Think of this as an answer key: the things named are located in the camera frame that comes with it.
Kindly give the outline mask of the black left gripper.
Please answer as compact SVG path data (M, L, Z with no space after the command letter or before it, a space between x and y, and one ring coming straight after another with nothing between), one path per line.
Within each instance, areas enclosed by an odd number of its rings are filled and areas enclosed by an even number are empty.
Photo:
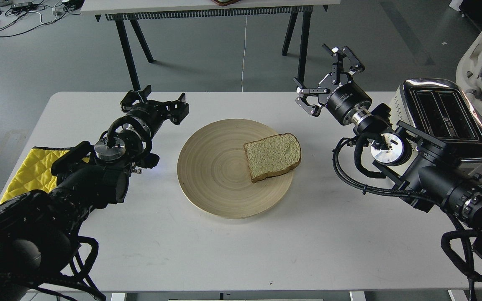
M128 91L120 102L120 109L128 116L142 120L150 131L159 131L165 120L180 125L189 114L186 93L180 94L175 101L159 102L147 99L151 92L150 84L139 91Z

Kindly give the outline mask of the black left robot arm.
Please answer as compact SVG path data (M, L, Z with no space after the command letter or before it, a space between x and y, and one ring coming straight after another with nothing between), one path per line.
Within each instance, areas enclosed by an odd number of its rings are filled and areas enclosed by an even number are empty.
M19 301L30 289L72 299L42 284L106 299L89 276L99 243L80 236L80 227L92 211L124 202L131 174L158 164L152 139L163 122L178 125L189 113L185 93L165 102L148 99L150 93L151 86L129 91L120 103L124 116L95 145L83 141L57 159L53 190L0 204L0 301Z

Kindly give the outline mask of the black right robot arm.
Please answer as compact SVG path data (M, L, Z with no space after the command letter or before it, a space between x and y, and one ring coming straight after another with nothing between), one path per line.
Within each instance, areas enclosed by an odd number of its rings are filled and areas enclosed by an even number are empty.
M372 99L353 80L365 70L348 46L329 48L330 72L316 88L299 79L296 102L317 117L327 109L354 137L333 149L332 165L344 183L363 194L398 197L429 212L440 208L455 230L441 237L441 248L466 276L469 300L482 283L482 182L463 163L482 163L482 125L459 86L438 78L411 78L392 101L370 110Z

